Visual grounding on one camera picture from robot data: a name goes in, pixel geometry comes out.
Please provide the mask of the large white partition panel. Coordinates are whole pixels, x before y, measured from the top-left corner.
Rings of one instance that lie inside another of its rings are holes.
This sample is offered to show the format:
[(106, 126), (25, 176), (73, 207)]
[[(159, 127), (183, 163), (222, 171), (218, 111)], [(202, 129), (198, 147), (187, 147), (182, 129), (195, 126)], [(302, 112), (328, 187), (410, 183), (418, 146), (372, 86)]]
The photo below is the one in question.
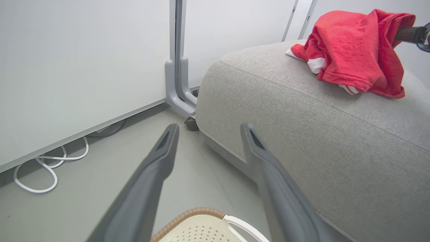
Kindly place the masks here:
[(0, 0), (0, 173), (166, 98), (170, 0)]

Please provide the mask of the black caster wheel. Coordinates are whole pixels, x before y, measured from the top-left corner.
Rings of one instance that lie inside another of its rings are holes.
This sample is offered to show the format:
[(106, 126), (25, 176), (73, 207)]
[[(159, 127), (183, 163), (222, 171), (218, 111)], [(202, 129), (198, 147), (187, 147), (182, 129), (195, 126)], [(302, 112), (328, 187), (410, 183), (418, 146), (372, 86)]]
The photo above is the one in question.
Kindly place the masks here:
[(186, 118), (186, 120), (184, 121), (184, 125), (186, 126), (186, 128), (189, 131), (198, 131), (199, 130), (199, 127), (196, 123), (196, 120), (193, 117)]

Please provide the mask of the red and white garment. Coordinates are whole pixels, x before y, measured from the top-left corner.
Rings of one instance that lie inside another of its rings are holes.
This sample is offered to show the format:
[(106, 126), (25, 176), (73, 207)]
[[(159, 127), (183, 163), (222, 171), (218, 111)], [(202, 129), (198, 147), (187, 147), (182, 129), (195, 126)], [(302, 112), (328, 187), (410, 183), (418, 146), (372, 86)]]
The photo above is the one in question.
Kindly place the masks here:
[(404, 98), (404, 69), (394, 51), (399, 28), (409, 28), (416, 16), (374, 9), (370, 14), (325, 13), (316, 21), (305, 44), (286, 54), (307, 62), (319, 81), (335, 84), (350, 95), (371, 92)]

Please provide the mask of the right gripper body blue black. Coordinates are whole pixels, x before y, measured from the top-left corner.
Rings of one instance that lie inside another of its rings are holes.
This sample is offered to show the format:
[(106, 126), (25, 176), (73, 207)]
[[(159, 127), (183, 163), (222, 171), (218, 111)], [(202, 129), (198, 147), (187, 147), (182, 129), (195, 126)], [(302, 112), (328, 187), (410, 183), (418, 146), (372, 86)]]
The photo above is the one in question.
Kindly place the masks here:
[(430, 23), (418, 28), (415, 41), (419, 50), (430, 53)]

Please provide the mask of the grey partition foot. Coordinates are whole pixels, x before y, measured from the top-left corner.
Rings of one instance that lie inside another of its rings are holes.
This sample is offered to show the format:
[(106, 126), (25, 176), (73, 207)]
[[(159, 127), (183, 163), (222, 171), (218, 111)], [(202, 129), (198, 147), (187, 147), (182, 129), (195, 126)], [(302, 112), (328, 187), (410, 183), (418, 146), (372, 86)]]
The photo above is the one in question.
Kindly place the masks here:
[(184, 114), (194, 118), (196, 110), (191, 105), (182, 101), (175, 88), (175, 64), (171, 59), (165, 62), (166, 102)]
[(188, 58), (183, 56), (180, 58), (180, 85), (182, 97), (192, 106), (196, 107), (198, 98), (192, 94), (188, 84)]

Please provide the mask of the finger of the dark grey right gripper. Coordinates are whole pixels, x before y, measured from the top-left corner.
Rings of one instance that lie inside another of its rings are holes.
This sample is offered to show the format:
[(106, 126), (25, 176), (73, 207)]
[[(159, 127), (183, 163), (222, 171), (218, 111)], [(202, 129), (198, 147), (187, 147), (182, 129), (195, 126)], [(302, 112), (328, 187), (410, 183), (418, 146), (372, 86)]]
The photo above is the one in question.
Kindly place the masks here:
[(395, 40), (407, 43), (417, 43), (418, 27), (399, 28), (395, 35)]

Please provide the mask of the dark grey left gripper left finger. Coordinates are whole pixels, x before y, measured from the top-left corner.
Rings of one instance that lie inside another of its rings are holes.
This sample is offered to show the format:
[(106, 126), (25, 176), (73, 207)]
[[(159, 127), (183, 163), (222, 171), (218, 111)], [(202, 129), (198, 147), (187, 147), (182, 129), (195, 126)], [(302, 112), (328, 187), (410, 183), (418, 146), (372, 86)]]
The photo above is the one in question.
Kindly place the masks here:
[(174, 167), (178, 139), (178, 125), (168, 125), (86, 242), (150, 242), (163, 182)]

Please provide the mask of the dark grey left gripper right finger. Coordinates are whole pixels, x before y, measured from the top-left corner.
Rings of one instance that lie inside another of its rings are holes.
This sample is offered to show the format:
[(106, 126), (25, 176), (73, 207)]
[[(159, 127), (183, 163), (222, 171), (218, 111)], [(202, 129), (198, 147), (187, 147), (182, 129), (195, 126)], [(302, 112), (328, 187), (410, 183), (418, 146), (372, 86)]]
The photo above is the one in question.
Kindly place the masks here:
[(318, 216), (254, 127), (241, 124), (246, 164), (258, 185), (273, 242), (351, 242)]

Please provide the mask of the cream perforated laundry basket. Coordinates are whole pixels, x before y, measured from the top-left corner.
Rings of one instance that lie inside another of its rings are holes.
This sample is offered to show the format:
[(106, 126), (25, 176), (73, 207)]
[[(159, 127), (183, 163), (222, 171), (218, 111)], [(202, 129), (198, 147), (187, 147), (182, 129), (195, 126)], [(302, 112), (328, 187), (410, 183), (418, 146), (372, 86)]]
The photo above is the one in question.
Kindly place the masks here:
[(155, 233), (150, 242), (248, 242), (233, 226), (244, 230), (257, 242), (270, 242), (242, 219), (207, 207), (181, 213)]

